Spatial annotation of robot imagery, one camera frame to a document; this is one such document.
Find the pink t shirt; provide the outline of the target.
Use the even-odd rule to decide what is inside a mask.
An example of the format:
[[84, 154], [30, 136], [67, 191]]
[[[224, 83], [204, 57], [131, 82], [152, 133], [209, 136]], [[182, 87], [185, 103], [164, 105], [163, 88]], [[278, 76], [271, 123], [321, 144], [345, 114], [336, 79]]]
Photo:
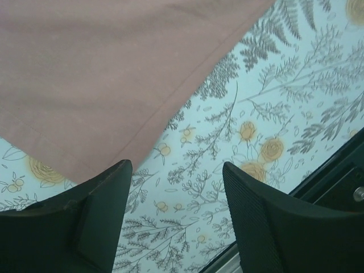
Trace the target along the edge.
[[82, 183], [149, 154], [272, 1], [2, 1], [1, 137]]

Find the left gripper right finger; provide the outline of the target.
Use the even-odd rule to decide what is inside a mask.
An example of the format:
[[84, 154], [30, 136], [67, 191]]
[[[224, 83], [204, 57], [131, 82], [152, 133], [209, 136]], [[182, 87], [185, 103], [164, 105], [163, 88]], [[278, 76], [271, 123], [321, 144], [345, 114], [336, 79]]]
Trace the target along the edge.
[[362, 272], [363, 214], [314, 205], [226, 162], [223, 181], [243, 272]]

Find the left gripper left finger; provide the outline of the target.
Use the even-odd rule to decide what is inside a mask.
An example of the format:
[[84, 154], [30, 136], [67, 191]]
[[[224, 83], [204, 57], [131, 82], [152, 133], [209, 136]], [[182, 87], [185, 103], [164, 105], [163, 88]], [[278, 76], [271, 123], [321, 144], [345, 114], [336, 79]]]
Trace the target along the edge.
[[133, 167], [122, 160], [63, 193], [1, 213], [2, 272], [111, 272]]

